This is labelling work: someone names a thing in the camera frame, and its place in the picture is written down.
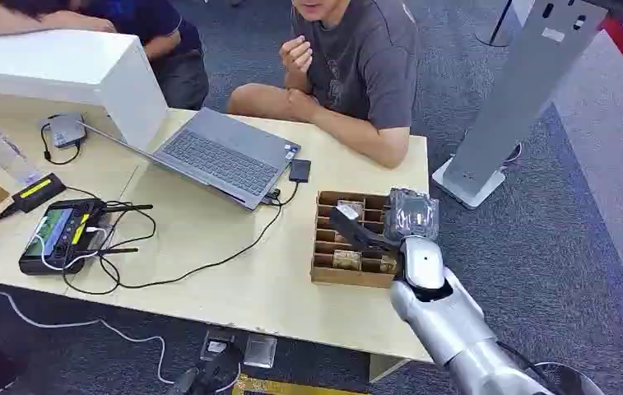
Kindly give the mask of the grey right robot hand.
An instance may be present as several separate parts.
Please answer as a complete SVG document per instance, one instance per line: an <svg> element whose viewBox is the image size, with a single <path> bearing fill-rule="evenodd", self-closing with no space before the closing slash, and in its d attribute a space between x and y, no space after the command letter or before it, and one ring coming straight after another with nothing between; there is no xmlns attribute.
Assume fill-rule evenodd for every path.
<svg viewBox="0 0 623 395"><path fill-rule="evenodd" d="M348 213L349 208L340 206L330 211L329 220L333 229L360 251L393 255L397 261L395 281L420 290L438 290L444 285L444 262L436 242L422 235L390 240L360 225Z"/></svg>

